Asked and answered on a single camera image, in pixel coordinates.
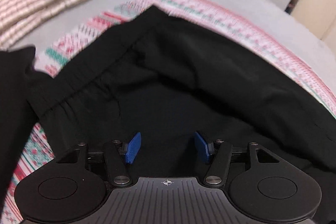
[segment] blue pad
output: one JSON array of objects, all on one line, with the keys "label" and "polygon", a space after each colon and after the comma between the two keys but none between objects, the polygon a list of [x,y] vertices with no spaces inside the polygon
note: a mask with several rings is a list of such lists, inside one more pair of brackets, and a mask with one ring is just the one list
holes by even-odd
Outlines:
[{"label": "blue pad", "polygon": [[205,142],[205,140],[198,132],[194,133],[194,140],[198,156],[204,163],[206,164],[209,163],[211,155],[209,153],[208,144]]},{"label": "blue pad", "polygon": [[141,146],[141,134],[138,132],[128,143],[125,163],[132,164]]}]

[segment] silver bolt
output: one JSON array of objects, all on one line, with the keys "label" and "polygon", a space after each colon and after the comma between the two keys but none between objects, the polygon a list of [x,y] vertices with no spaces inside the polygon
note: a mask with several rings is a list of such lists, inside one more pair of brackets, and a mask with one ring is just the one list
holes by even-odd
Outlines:
[{"label": "silver bolt", "polygon": [[130,179],[127,176],[116,176],[113,181],[116,184],[123,185],[123,184],[129,183]]},{"label": "silver bolt", "polygon": [[217,177],[217,176],[208,176],[205,181],[209,184],[213,184],[213,185],[216,185],[216,184],[220,184],[222,182],[222,179],[220,177]]}]

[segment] black fabric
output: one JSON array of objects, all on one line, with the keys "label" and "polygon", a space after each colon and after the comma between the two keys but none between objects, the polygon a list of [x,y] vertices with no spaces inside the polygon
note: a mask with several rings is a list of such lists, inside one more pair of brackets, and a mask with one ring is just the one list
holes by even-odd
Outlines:
[{"label": "black fabric", "polygon": [[32,69],[35,48],[0,51],[0,212],[6,190],[37,115],[26,100],[30,82],[45,74]]},{"label": "black fabric", "polygon": [[320,180],[315,218],[336,218],[336,196],[326,193],[336,189],[334,117],[254,53],[155,7],[108,29],[30,91],[56,155],[140,131],[131,176],[202,176],[194,131],[234,146],[258,142]]}]

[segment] gray plastic base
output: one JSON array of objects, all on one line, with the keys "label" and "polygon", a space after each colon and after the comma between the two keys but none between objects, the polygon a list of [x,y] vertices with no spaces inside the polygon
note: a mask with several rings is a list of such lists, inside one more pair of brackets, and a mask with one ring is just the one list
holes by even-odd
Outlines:
[{"label": "gray plastic base", "polygon": [[[257,224],[231,205],[219,189],[196,178],[139,178],[115,189],[106,203],[75,224]],[[300,224],[314,224],[304,220]]]}]

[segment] red and white patterned cloth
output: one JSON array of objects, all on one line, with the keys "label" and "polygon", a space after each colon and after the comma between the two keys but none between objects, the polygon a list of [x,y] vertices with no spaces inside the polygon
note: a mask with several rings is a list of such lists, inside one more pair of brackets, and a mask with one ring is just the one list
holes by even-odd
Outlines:
[{"label": "red and white patterned cloth", "polygon": [[[259,55],[307,90],[336,118],[336,98],[312,69],[291,51],[245,18],[208,0],[131,0],[81,24],[36,57],[35,68],[52,77],[78,52],[108,27],[122,24],[156,5],[169,15],[227,36]],[[14,202],[17,183],[53,158],[43,129],[36,124],[21,155],[8,189],[0,224],[19,223],[22,217]]]}]

